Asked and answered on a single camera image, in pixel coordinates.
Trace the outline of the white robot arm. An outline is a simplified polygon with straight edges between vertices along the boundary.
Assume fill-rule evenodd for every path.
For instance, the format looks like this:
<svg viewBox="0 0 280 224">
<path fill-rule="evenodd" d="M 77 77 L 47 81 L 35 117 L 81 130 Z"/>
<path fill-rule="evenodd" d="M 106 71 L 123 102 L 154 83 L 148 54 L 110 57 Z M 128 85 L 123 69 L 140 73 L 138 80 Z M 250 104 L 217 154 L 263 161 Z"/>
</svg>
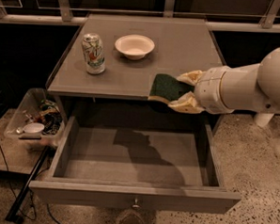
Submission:
<svg viewBox="0 0 280 224">
<path fill-rule="evenodd" d="M 260 127 L 267 125 L 273 115 L 280 114 L 280 48 L 271 51 L 260 63 L 193 71 L 177 79 L 194 89 L 168 104 L 175 111 L 221 115 L 235 110 L 254 111 Z"/>
</svg>

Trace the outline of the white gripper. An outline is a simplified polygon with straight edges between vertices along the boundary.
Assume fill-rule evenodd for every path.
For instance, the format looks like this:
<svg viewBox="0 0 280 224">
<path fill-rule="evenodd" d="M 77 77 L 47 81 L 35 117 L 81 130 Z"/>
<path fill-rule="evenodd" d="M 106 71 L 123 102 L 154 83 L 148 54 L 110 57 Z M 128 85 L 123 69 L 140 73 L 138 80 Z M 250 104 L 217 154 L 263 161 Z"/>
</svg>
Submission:
<svg viewBox="0 0 280 224">
<path fill-rule="evenodd" d="M 215 67 L 203 72 L 195 70 L 182 73 L 177 80 L 194 87 L 194 93 L 188 92 L 168 106 L 180 113 L 198 114 L 204 110 L 210 114 L 228 114 L 233 110 L 227 108 L 221 97 L 222 79 L 229 67 Z"/>
</svg>

